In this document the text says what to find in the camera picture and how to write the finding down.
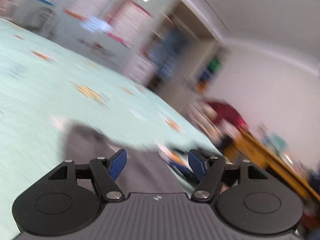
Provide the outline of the dark grey sweater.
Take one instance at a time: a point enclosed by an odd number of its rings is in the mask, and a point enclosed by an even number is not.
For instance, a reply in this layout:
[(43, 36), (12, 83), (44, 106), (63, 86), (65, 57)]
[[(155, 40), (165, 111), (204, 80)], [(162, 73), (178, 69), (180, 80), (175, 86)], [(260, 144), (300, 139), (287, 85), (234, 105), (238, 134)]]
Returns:
[(76, 164), (104, 157), (109, 175), (123, 194), (185, 193), (186, 190), (156, 148), (131, 148), (111, 141), (103, 133), (81, 124), (66, 134), (64, 154)]

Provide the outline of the yellow wooden desk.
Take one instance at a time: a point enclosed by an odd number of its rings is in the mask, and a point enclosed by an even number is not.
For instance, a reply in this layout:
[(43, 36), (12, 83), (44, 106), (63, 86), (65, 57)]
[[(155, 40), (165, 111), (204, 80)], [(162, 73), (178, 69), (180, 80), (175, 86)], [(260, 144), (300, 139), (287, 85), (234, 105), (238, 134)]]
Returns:
[(309, 185), (308, 181), (296, 174), (277, 155), (269, 151), (251, 134), (241, 131), (237, 137), (222, 151), (231, 162), (243, 155), (260, 168), (272, 171), (284, 184), (291, 187), (303, 199), (312, 199), (319, 203), (319, 194)]

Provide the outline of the rolled floral quilt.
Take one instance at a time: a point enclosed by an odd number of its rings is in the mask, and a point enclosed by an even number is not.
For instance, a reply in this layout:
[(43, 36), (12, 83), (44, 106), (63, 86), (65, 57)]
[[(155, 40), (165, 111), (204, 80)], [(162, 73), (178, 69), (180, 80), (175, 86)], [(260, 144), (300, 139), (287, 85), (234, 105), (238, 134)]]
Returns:
[(189, 103), (184, 107), (182, 113), (215, 147), (220, 146), (223, 139), (238, 140), (241, 138), (240, 131), (225, 119), (216, 124), (214, 120), (218, 117), (218, 114), (205, 102)]

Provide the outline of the teal gift bag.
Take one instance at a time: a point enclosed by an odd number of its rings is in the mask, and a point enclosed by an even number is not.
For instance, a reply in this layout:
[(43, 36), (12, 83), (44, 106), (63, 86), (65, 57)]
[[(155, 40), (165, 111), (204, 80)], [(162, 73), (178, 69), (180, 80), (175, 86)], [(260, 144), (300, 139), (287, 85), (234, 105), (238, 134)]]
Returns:
[(271, 152), (280, 156), (287, 149), (287, 142), (276, 133), (267, 133), (263, 136), (263, 145)]

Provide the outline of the dark red jacket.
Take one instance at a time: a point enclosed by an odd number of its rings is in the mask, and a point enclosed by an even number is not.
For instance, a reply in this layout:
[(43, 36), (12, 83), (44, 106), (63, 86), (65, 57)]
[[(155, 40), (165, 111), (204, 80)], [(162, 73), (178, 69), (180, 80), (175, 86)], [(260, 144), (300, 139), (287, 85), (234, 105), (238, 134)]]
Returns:
[(206, 100), (204, 102), (216, 112), (215, 117), (210, 117), (214, 124), (219, 125), (222, 120), (225, 120), (237, 129), (248, 131), (248, 124), (233, 106), (223, 101)]

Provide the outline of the white room door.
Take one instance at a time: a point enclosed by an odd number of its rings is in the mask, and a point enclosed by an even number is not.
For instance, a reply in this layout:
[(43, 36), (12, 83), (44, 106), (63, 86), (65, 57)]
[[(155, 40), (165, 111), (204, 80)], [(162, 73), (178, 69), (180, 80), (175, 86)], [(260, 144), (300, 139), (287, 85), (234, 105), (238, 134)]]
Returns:
[(172, 76), (168, 104), (178, 113), (196, 98), (196, 84), (220, 45), (215, 39), (204, 39), (188, 48)]

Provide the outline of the teal quilted bee bedspread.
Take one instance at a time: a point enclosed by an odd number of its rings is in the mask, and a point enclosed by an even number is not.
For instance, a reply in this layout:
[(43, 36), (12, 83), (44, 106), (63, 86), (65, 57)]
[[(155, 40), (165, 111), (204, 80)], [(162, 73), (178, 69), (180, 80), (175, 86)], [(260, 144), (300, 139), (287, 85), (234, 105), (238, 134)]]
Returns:
[(215, 150), (141, 85), (1, 20), (1, 239), (18, 234), (14, 200), (64, 160), (67, 131), (76, 123), (132, 148)]

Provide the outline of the white drawer cabinet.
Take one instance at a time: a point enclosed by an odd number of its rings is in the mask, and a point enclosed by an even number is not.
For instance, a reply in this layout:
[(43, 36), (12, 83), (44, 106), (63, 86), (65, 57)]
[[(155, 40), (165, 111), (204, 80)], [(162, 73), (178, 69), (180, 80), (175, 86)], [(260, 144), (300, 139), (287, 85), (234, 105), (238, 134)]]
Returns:
[(147, 86), (157, 70), (152, 62), (135, 53), (127, 65), (126, 76), (140, 85)]

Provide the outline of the pink framed poster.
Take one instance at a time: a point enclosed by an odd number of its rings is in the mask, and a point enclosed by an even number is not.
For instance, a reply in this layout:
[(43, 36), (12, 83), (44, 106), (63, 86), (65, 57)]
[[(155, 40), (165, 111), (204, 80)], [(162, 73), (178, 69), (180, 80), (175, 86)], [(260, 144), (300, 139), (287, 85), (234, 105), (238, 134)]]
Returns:
[(132, 0), (125, 0), (118, 8), (107, 35), (122, 45), (131, 48), (136, 38), (152, 19), (152, 15)]

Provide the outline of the grey sliding door wardrobe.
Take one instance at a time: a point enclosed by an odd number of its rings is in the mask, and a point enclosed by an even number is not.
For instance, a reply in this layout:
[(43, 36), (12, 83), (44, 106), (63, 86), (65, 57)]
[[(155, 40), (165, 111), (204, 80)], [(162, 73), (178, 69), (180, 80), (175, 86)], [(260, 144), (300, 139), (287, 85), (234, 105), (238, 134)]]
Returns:
[(132, 0), (152, 15), (152, 19), (128, 48), (107, 35), (110, 23), (125, 0), (109, 0), (98, 16), (79, 20), (69, 16), (64, 9), (72, 0), (56, 0), (49, 6), (37, 0), (15, 0), (17, 10), (14, 21), (62, 47), (80, 54), (98, 64), (121, 72), (129, 59), (146, 41), (165, 12), (176, 0)]

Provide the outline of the orange framed poster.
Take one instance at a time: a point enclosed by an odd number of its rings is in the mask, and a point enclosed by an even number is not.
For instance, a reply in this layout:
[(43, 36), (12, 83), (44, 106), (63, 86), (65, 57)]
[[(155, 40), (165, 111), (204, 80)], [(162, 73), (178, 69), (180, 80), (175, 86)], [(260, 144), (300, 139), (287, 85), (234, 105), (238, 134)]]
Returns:
[(79, 20), (98, 16), (109, 0), (72, 0), (64, 12)]

